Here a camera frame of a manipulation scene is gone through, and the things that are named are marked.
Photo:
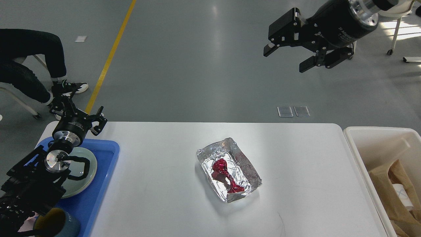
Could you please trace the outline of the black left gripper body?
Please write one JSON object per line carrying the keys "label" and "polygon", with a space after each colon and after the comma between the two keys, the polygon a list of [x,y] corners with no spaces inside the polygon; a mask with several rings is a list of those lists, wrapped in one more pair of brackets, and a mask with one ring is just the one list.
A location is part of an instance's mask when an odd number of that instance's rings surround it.
{"label": "black left gripper body", "polygon": [[92,123],[83,117],[61,117],[52,133],[54,140],[65,139],[74,147],[81,145],[92,128]]}

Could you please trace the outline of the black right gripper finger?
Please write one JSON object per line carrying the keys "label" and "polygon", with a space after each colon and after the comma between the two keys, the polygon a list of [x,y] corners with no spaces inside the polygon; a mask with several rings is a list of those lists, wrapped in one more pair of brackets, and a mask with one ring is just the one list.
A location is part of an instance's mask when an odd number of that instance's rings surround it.
{"label": "black right gripper finger", "polygon": [[334,49],[330,52],[326,49],[320,49],[316,52],[316,55],[299,64],[299,72],[304,73],[315,66],[325,66],[325,68],[331,69],[344,60],[351,60],[354,52],[355,44],[353,42],[346,47]]}
{"label": "black right gripper finger", "polygon": [[318,12],[309,18],[303,18],[297,7],[290,9],[280,18],[269,25],[268,40],[270,41],[263,50],[263,55],[268,57],[279,47],[290,46],[304,47],[318,54],[318,39],[315,36],[314,23]]}

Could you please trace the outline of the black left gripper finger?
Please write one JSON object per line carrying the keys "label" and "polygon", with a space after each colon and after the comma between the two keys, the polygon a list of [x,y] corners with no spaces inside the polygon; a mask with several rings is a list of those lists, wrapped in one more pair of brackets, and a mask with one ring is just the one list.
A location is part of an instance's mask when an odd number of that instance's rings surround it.
{"label": "black left gripper finger", "polygon": [[86,122],[86,129],[89,130],[94,136],[98,136],[104,129],[107,119],[102,113],[104,106],[100,106],[97,113],[93,115],[86,115],[84,122]]}
{"label": "black left gripper finger", "polygon": [[72,101],[76,92],[77,90],[73,90],[69,95],[63,95],[61,92],[53,93],[53,99],[49,104],[50,114],[59,117],[83,117],[83,112]]}

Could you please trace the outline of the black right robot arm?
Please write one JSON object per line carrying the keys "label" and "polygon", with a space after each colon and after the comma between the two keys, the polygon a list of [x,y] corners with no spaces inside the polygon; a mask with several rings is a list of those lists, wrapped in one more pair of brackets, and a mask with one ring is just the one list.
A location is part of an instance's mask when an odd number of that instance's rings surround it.
{"label": "black right robot arm", "polygon": [[294,7],[269,25],[263,55],[280,47],[301,46],[314,56],[299,64],[299,72],[315,66],[331,69],[352,58],[353,43],[376,30],[378,12],[397,4],[397,0],[328,0],[310,18],[303,18]]}

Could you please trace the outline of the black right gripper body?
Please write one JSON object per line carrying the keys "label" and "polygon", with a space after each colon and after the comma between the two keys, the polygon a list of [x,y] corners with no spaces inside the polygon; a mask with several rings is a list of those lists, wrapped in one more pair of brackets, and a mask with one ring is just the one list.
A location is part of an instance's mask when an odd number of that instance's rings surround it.
{"label": "black right gripper body", "polygon": [[307,22],[329,44],[341,48],[376,30],[378,12],[374,0],[328,0]]}

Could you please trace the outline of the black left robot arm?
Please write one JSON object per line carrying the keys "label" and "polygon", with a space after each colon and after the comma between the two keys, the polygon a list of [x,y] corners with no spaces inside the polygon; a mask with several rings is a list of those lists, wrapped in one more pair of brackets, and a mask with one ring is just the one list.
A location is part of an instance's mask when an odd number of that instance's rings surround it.
{"label": "black left robot arm", "polygon": [[62,185],[67,179],[80,181],[88,176],[90,161],[70,153],[83,143],[87,132],[99,135],[107,119],[102,114],[103,106],[93,115],[77,109],[72,101],[74,94],[58,93],[49,106],[50,113],[60,120],[47,150],[42,145],[36,147],[7,172],[9,179],[1,186],[2,237],[53,236],[51,228],[19,229],[33,213],[46,215],[59,202],[66,192]]}

